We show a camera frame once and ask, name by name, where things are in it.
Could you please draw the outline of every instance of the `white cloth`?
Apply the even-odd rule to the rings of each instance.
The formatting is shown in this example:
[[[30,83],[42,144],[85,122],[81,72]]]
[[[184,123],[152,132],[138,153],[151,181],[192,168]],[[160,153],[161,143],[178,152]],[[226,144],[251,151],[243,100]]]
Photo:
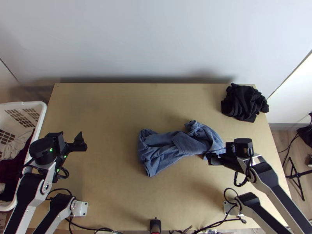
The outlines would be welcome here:
[[[0,183],[0,193],[3,193],[5,188],[5,183]]]
[[[18,153],[24,148],[26,141],[29,139],[29,137],[32,134],[32,131],[33,129],[15,138],[10,143],[7,143],[4,146],[3,155],[0,161],[15,158],[18,155]]]

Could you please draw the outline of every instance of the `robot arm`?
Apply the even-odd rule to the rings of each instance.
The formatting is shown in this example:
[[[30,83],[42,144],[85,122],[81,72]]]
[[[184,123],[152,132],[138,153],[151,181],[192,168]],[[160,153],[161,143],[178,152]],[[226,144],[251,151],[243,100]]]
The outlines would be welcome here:
[[[58,193],[50,202],[50,210],[33,234],[52,234],[59,223],[69,216],[86,216],[87,202],[77,201],[76,197]]]
[[[276,172],[261,155],[254,153],[251,139],[238,138],[235,139],[234,142],[227,142],[225,154],[219,156],[206,154],[206,157],[210,165],[224,165],[236,172],[244,173],[247,180],[251,182],[256,189],[264,192],[268,196],[294,233],[312,234],[312,225],[279,185]],[[248,209],[242,209],[243,214],[244,210],[250,214],[250,207]],[[253,210],[253,214],[261,213],[264,214],[261,209]],[[263,215],[259,217],[255,220],[260,225],[264,222],[263,219],[265,217]]]
[[[17,205],[4,234],[26,232],[36,207],[44,202],[52,188],[52,183],[57,182],[58,173],[68,154],[86,150],[87,145],[81,132],[75,137],[73,143],[66,143],[63,132],[60,132],[49,133],[30,145],[29,153],[33,159],[31,163],[25,165],[27,172],[20,179],[16,192]],[[37,169],[39,174],[32,173],[29,168]]]

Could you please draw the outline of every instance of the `dark red cloth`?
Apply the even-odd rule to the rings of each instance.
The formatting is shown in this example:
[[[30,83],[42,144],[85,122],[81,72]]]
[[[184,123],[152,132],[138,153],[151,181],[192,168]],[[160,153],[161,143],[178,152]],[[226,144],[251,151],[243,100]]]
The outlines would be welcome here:
[[[19,171],[24,165],[24,161],[29,149],[32,135],[26,141],[24,148],[14,159],[0,161],[0,183],[5,183],[4,192],[0,194],[0,200],[12,201],[15,189],[19,180]]]

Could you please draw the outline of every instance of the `black tripod stand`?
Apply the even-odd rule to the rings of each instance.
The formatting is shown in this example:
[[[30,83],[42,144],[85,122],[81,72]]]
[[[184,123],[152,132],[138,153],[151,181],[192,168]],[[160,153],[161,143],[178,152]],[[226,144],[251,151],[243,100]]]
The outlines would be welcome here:
[[[307,174],[311,174],[312,173],[312,170],[308,170],[308,171],[305,171],[305,172],[297,172],[296,168],[295,168],[295,165],[293,163],[293,161],[291,160],[291,157],[289,157],[289,160],[290,160],[290,163],[291,163],[291,172],[290,172],[290,175],[289,176],[286,176],[287,179],[292,179],[293,182],[295,183],[295,185],[299,188],[300,190],[300,193],[301,193],[301,199],[303,201],[305,201],[305,197],[303,195],[303,191],[302,191],[302,186],[301,186],[301,183],[300,183],[300,177],[303,176],[303,175],[307,175]]]

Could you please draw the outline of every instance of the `crumpled black garment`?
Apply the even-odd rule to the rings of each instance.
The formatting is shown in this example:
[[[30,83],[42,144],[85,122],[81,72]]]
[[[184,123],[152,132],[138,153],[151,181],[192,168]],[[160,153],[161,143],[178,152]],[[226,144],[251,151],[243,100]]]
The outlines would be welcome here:
[[[251,86],[232,83],[227,96],[221,101],[221,112],[241,121],[253,123],[259,112],[269,112],[266,98]]]

